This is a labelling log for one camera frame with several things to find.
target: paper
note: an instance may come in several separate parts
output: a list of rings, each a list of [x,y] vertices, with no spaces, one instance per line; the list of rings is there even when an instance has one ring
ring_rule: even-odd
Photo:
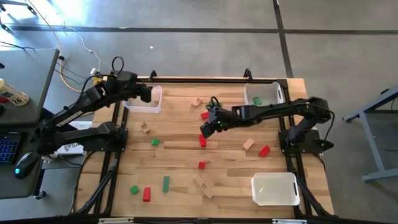
[[[88,129],[93,124],[92,121],[72,121],[69,123],[78,130]],[[83,146],[78,143],[67,144],[57,150],[59,155],[78,155],[83,154]]]

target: red cube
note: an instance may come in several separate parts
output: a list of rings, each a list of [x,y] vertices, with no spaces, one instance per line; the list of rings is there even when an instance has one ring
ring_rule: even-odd
[[[260,155],[261,157],[264,157],[264,156],[266,156],[266,155],[269,153],[270,150],[271,150],[271,149],[270,149],[268,146],[264,146],[264,147],[261,149],[261,151],[259,152],[259,155]]]
[[[200,114],[202,120],[206,120],[209,118],[209,111]]]
[[[198,168],[199,169],[205,169],[205,162],[199,162],[199,166],[198,166]]]
[[[207,146],[206,139],[201,134],[199,134],[199,141],[200,141],[200,147],[206,147]]]
[[[150,187],[144,188],[144,195],[142,196],[143,202],[150,202]]]

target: wooden tabletop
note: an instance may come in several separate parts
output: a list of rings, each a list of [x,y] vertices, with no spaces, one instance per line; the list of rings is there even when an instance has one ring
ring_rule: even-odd
[[[223,108],[230,110],[231,106],[244,104],[244,84],[160,85],[163,88],[160,113],[129,113],[129,137],[120,161],[112,216],[294,217],[291,206],[259,207],[252,201],[251,178],[255,173],[287,171],[277,137],[280,129],[278,119],[266,120],[250,128],[214,133],[207,139],[207,147],[200,147],[199,126],[203,124],[200,114],[206,111],[206,103],[193,108],[190,102],[198,96],[205,102],[211,96],[216,96]],[[288,85],[291,100],[308,97],[302,79],[288,79]],[[112,113],[113,107],[98,110],[93,125],[110,121]],[[296,122],[300,121],[299,116],[295,119]],[[143,121],[150,128],[147,134],[140,128]],[[160,139],[158,146],[151,145],[153,138]],[[242,145],[249,138],[255,143],[246,151]],[[257,154],[265,145],[271,151],[266,157],[259,157]],[[103,153],[97,152],[87,161],[80,177],[76,207],[80,208],[98,185],[103,157]],[[309,189],[323,207],[333,213],[321,162],[311,154],[303,154],[302,157]],[[200,161],[206,162],[205,170],[198,169]],[[165,175],[170,176],[168,193],[162,191]],[[208,199],[197,186],[194,181],[197,175],[201,175],[208,184],[213,198]],[[136,195],[129,191],[133,185],[137,185],[140,190]],[[150,202],[142,201],[144,187],[151,188]],[[102,209],[108,188],[104,195]]]

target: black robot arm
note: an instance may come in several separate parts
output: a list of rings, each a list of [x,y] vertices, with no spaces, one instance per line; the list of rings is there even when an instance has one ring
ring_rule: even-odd
[[[92,139],[103,139],[106,142],[118,140],[119,126],[112,122],[105,122],[97,128],[86,130],[63,131],[63,127],[87,112],[96,111],[104,106],[109,107],[121,100],[140,96],[142,101],[148,103],[151,101],[151,90],[152,87],[139,81],[135,73],[122,71],[118,76],[108,75],[106,81],[82,92],[74,104],[65,106],[52,119],[40,122],[32,141],[36,153],[47,156],[65,144],[77,142],[84,145],[84,142]]]
[[[298,125],[289,128],[289,141],[294,142],[317,123],[325,123],[331,118],[328,103],[317,97],[269,106],[233,106],[231,111],[213,106],[209,107],[208,111],[209,120],[200,127],[205,138],[210,137],[215,131],[250,127],[265,119],[297,114],[304,118]]]

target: green block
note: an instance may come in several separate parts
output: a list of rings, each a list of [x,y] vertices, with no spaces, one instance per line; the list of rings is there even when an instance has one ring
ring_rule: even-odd
[[[163,178],[163,192],[168,192],[169,191],[169,185],[170,185],[170,177],[169,176],[164,176],[164,178]]]
[[[136,185],[134,185],[134,186],[132,186],[132,187],[130,188],[130,192],[131,192],[132,194],[136,194],[136,193],[139,192],[139,189],[138,189],[138,187],[137,187]]]
[[[159,139],[152,139],[152,145],[153,146],[158,146],[159,145]]]
[[[261,100],[258,97],[253,97],[254,105],[262,105]]]
[[[214,106],[214,104],[213,104],[213,102],[211,102],[211,100],[207,103],[207,105],[208,105],[208,106],[211,106],[211,107]]]

